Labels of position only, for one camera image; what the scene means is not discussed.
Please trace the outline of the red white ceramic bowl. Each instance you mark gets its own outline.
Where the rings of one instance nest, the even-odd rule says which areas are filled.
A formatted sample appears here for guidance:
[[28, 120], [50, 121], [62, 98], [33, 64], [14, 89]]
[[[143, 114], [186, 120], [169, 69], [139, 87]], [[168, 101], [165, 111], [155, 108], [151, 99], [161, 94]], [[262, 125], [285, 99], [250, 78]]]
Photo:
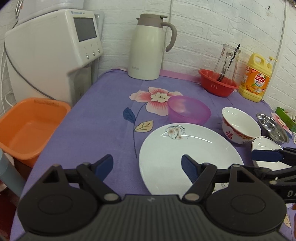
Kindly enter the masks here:
[[222, 109], [222, 130], [227, 139], [239, 145], [261, 136], [258, 123], [247, 113], [233, 107]]

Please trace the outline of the white water dispenser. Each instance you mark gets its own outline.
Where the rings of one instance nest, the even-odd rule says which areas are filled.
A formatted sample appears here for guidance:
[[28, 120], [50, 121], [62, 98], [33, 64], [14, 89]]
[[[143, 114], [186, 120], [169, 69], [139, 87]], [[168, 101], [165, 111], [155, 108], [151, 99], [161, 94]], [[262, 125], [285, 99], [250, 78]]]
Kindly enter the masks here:
[[74, 106], [98, 78], [103, 17], [61, 9], [8, 31], [4, 51], [16, 101], [37, 97]]

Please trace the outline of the white wall water purifier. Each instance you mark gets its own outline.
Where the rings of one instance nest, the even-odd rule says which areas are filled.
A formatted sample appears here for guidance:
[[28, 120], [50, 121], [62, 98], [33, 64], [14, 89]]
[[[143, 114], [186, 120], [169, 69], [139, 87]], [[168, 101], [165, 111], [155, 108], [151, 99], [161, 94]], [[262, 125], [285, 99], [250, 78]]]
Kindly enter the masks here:
[[60, 9], [83, 9], [84, 0], [24, 0], [17, 1], [16, 20], [21, 24]]

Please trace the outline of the stainless steel bowl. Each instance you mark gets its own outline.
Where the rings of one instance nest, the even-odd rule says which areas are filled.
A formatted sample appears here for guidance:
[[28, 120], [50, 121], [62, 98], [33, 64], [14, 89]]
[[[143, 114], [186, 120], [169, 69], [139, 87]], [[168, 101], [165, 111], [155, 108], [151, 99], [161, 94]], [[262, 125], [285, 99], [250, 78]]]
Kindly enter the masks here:
[[264, 135], [280, 145], [290, 142], [287, 132], [272, 117], [263, 113], [257, 113], [256, 117]]

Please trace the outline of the white blue-rimmed plate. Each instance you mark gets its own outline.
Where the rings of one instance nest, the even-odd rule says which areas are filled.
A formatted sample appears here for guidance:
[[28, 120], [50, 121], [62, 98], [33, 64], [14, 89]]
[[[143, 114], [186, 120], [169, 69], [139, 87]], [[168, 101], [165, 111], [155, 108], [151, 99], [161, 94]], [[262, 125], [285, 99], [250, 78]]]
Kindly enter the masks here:
[[[277, 150], [277, 149], [282, 149], [282, 147], [267, 137], [258, 137], [252, 141], [252, 150]], [[274, 162], [262, 162], [262, 161], [256, 161], [256, 160], [252, 160], [252, 161], [254, 166], [256, 167], [269, 168], [272, 171], [291, 167], [282, 162], [274, 163]]]

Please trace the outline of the yellow detergent bottle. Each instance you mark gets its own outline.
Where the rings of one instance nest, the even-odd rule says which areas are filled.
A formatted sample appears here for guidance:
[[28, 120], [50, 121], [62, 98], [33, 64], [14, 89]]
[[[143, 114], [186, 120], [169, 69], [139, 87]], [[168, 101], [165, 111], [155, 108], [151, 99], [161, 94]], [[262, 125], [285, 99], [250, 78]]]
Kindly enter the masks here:
[[253, 102], [262, 100], [273, 72], [272, 61], [277, 62], [271, 56], [269, 62], [257, 53], [250, 56], [238, 89], [241, 96]]

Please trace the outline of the white thermos jug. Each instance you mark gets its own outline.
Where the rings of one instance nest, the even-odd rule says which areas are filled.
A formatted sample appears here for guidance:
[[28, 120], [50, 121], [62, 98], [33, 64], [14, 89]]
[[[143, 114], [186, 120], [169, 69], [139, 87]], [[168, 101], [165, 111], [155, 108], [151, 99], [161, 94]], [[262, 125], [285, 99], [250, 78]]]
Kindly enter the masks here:
[[141, 80], [159, 78], [163, 54], [177, 38], [176, 27], [165, 22], [167, 16], [141, 14], [133, 32], [128, 59], [128, 76]]

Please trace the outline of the grey blue cup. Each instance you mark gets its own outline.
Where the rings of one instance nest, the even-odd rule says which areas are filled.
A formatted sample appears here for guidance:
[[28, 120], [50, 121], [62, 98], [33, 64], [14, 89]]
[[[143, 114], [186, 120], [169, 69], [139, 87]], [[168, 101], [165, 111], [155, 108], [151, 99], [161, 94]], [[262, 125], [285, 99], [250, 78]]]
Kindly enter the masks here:
[[1, 181], [18, 197], [21, 196], [25, 180], [1, 150]]

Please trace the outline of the purple plastic bowl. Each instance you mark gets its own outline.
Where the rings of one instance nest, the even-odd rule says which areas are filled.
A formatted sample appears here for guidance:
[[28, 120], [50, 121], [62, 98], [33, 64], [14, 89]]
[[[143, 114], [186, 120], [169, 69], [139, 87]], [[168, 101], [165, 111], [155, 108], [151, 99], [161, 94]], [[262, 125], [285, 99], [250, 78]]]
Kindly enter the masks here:
[[210, 108], [203, 102], [186, 96], [172, 96], [168, 100], [169, 119], [174, 123], [204, 125], [211, 117]]

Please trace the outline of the purple floral tablecloth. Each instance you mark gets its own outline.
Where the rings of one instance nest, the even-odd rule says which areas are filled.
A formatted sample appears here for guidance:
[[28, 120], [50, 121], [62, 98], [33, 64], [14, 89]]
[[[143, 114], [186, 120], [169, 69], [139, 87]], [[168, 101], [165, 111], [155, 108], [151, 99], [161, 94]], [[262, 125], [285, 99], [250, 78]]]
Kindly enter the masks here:
[[111, 154], [114, 168], [107, 177], [107, 185], [123, 195], [147, 194], [136, 158], [147, 134], [133, 133], [133, 124], [123, 118], [123, 111], [130, 108], [137, 123], [151, 120], [154, 128], [167, 124], [167, 116], [149, 113], [145, 103], [130, 99], [133, 93], [147, 91], [149, 87], [178, 91], [200, 100], [211, 110], [206, 127], [218, 133], [222, 133], [224, 107], [241, 109], [250, 116], [271, 112], [266, 102], [249, 101], [237, 92], [226, 98], [217, 97], [187, 80], [160, 77], [142, 81], [130, 78], [122, 70], [111, 70], [99, 78], [64, 118], [34, 165], [25, 189], [28, 190], [54, 163], [73, 168], [83, 161], [96, 161]]

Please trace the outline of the orange plastic basin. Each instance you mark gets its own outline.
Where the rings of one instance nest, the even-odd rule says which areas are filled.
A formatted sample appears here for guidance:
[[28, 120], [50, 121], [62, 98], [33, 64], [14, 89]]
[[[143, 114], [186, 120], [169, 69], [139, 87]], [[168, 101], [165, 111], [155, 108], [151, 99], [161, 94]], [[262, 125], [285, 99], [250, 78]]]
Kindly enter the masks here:
[[71, 106], [63, 101], [27, 98], [1, 118], [1, 149], [33, 167]]

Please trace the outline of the green box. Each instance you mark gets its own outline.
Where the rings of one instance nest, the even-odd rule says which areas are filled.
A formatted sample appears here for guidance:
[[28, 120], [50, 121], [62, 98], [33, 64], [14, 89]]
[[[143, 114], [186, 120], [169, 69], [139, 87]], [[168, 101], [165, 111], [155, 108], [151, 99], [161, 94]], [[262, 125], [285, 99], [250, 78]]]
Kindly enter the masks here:
[[280, 117], [280, 119], [286, 124], [286, 126], [290, 129], [291, 132], [295, 132], [295, 120], [290, 118], [284, 109], [277, 107], [276, 114]]

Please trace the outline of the red plastic colander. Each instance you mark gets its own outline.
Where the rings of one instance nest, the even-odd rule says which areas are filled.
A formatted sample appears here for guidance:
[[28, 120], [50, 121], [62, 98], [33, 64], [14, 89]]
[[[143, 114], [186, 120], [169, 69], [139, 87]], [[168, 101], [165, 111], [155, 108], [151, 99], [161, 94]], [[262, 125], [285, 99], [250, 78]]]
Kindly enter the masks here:
[[199, 74], [201, 86], [213, 95], [228, 97], [234, 90], [238, 89], [238, 85], [229, 78], [223, 77], [222, 81], [217, 81], [219, 74], [211, 70], [200, 69]]

